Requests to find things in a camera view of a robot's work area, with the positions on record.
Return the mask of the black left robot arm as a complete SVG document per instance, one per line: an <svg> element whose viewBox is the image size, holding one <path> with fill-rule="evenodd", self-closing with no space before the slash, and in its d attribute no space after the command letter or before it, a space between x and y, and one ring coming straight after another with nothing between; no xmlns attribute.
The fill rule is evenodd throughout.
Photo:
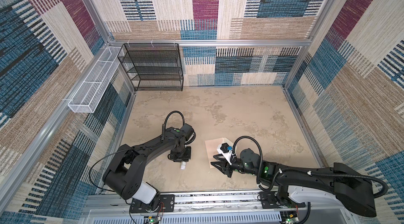
<svg viewBox="0 0 404 224"><path fill-rule="evenodd" d="M143 181L146 166L167 151L170 152L168 160L188 162L191 159L190 143L195 139L194 129L184 124L180 129L164 129L160 136L144 144L122 145L109 163L102 181L125 200L155 205L159 202L159 191Z"/></svg>

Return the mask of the pink envelope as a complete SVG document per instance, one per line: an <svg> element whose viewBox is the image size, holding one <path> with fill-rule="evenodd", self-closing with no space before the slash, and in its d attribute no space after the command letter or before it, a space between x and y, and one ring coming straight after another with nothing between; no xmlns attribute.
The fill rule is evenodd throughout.
<svg viewBox="0 0 404 224"><path fill-rule="evenodd" d="M223 143L227 143L229 146L233 145L233 142L231 142L228 138L225 138L225 137L205 141L205 147L206 147L207 156L208 156L208 164L209 164L210 169L214 168L214 166L212 166L210 163L216 161L216 159L213 156L216 154L219 154L217 149Z"/></svg>

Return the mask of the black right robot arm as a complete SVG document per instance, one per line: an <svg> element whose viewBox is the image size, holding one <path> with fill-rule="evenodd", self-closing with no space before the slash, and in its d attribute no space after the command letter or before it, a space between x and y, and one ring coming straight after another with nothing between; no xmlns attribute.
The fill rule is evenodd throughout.
<svg viewBox="0 0 404 224"><path fill-rule="evenodd" d="M375 199L383 196L388 186L380 179L362 175L345 164L334 163L333 167L301 168L264 161L251 149L245 149L237 157L229 146L219 148L211 165L227 177L233 172L253 175L258 179L262 191L278 188L276 201L280 205L308 203L313 199L304 196L302 200L292 197L293 188L310 188L317 192L331 194L347 210L363 216L376 217Z"/></svg>

